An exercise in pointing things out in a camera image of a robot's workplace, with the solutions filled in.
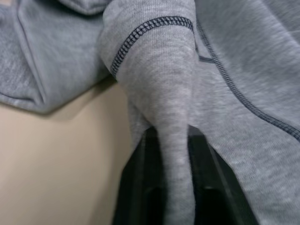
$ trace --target dark stitching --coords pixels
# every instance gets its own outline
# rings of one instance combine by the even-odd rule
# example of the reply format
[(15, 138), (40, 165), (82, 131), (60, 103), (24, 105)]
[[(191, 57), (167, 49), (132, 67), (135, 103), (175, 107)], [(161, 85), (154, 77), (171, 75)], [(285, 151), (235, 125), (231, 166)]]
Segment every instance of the dark stitching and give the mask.
[(196, 52), (197, 52), (197, 54), (198, 54), (198, 57), (199, 57), (199, 61), (200, 61), (200, 62), (215, 63), (213, 59), (211, 59), (211, 58), (206, 58), (206, 57), (204, 57), (204, 56), (201, 56), (201, 55), (199, 54), (199, 51), (198, 51), (198, 47), (197, 47), (197, 46), (196, 46), (195, 50), (196, 50)]
[(211, 57), (213, 58), (217, 68), (219, 69), (221, 75), (223, 76), (223, 79), (225, 80), (227, 86), (232, 91), (232, 93), (236, 96), (236, 98), (254, 115), (261, 118), (262, 120), (278, 127), (279, 129), (285, 131), (289, 135), (296, 138), (298, 142), (300, 142), (300, 131), (280, 120), (275, 119), (274, 117), (264, 113), (260, 109), (258, 109), (256, 106), (254, 106), (246, 97), (240, 92), (240, 90), (235, 86), (234, 82), (232, 81), (231, 77), (228, 75), (227, 71), (224, 69), (222, 63), (219, 61), (217, 55), (215, 54), (214, 50), (212, 49), (200, 23), (197, 21), (197, 28), (200, 32), (201, 38), (203, 39), (203, 42), (209, 51)]
[(132, 45), (147, 31), (161, 27), (161, 26), (167, 26), (167, 25), (178, 25), (178, 26), (184, 26), (189, 28), (192, 32), (193, 30), (193, 23), (182, 16), (163, 16), (159, 18), (155, 18), (149, 21), (144, 22), (143, 24), (139, 25), (124, 41), (120, 49), (118, 50), (118, 53), (116, 54), (114, 60), (112, 61), (111, 65), (111, 73), (114, 77), (116, 77), (116, 74), (119, 70), (119, 67), (121, 63), (123, 62), (126, 54), (128, 53), (129, 49), (132, 47)]

